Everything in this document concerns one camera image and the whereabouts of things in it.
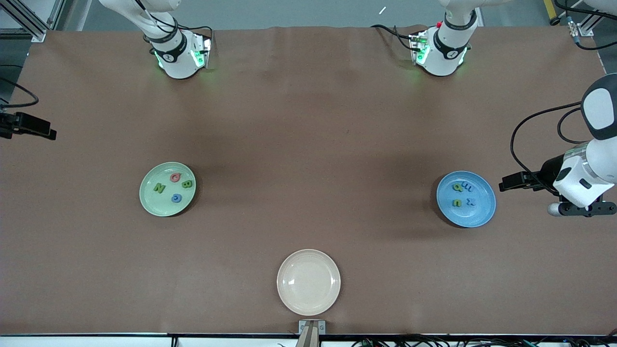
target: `plate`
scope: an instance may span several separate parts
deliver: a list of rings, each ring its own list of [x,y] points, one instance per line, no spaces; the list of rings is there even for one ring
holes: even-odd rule
[[[324,313],[341,290],[341,274],[324,252],[303,249],[285,259],[276,277],[278,295],[291,311],[302,316]]]
[[[139,200],[151,214],[168,217],[185,209],[195,197],[196,189],[195,175],[188,166],[166,162],[150,170],[141,181]]]
[[[491,220],[497,201],[485,179],[473,172],[455,171],[439,182],[437,205],[452,223],[476,228]]]

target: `floor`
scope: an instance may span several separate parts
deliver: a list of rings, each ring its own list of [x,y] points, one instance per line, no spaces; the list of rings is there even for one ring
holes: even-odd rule
[[[442,20],[443,13],[436,0],[185,0],[173,15],[179,23],[187,26],[246,30],[291,26],[369,27],[377,23],[389,27],[417,23],[433,25]],[[501,6],[483,7],[482,17],[485,26],[549,24],[541,0],[515,0]],[[72,5],[67,6],[60,27],[85,31],[137,30],[131,22],[106,9],[98,0],[73,0]],[[613,21],[604,20],[594,31],[598,44],[617,40],[617,23]],[[0,65],[22,65],[30,45],[29,40],[0,40]],[[607,72],[617,72],[617,46],[604,49],[600,54]],[[16,81],[19,69],[0,67],[0,76]],[[10,98],[12,90],[12,86],[3,83],[0,97]]]

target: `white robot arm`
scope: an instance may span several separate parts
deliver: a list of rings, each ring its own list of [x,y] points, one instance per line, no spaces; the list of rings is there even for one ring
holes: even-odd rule
[[[617,183],[617,73],[594,82],[581,101],[581,113],[593,140],[544,162],[540,171],[503,177],[500,191],[523,188],[553,189],[559,203],[549,214],[612,215],[617,205],[602,200]]]
[[[463,63],[469,38],[478,27],[475,8],[493,6],[511,0],[439,0],[445,7],[445,18],[439,27],[418,34],[412,43],[419,52],[412,52],[416,64],[435,76],[447,76]]]
[[[159,61],[172,78],[188,78],[207,65],[210,39],[178,28],[169,14],[181,0],[99,0],[144,32]]]
[[[553,187],[578,207],[587,207],[617,183],[617,74],[589,87],[581,113],[594,139],[564,154]]]
[[[617,15],[617,1],[615,0],[584,0],[587,5],[594,9],[606,12],[608,14]]]

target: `beige plate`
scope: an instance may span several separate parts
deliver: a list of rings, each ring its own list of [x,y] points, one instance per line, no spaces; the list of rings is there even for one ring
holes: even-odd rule
[[[341,290],[341,274],[327,254],[303,249],[285,259],[276,277],[285,306],[302,316],[324,313]]]

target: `black strap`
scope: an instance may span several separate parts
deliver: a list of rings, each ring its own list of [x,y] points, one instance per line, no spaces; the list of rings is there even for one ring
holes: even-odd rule
[[[163,38],[151,38],[148,36],[148,39],[150,40],[151,43],[165,43],[167,41],[171,41],[172,38],[176,36],[177,32],[178,32],[178,21],[176,20],[176,18],[174,18],[173,19],[173,30],[171,33],[169,33],[167,36]]]
[[[180,41],[180,44],[172,49],[171,51],[159,51],[158,49],[154,49],[154,51],[157,53],[157,55],[163,59],[165,62],[176,62],[178,61],[178,57],[180,56],[180,54],[182,54],[184,52],[184,50],[186,49],[186,36],[184,36],[184,34],[182,34],[182,41]]]
[[[465,50],[465,48],[467,48],[467,44],[463,45],[462,47],[458,47],[458,48],[450,47],[439,39],[438,34],[439,34],[439,29],[435,31],[435,35],[433,36],[433,42],[435,42],[435,48],[437,48],[437,50],[440,51],[444,55],[444,59],[447,59],[447,60],[456,59],[459,56],[459,54],[461,54]]]
[[[472,10],[471,11],[471,19],[469,21],[469,23],[465,24],[465,25],[456,25],[456,24],[452,24],[450,22],[448,22],[448,16],[444,17],[444,23],[445,25],[452,29],[452,30],[467,30],[469,28],[471,28],[471,26],[476,23],[476,20],[478,19],[478,15],[476,14],[476,10]]]

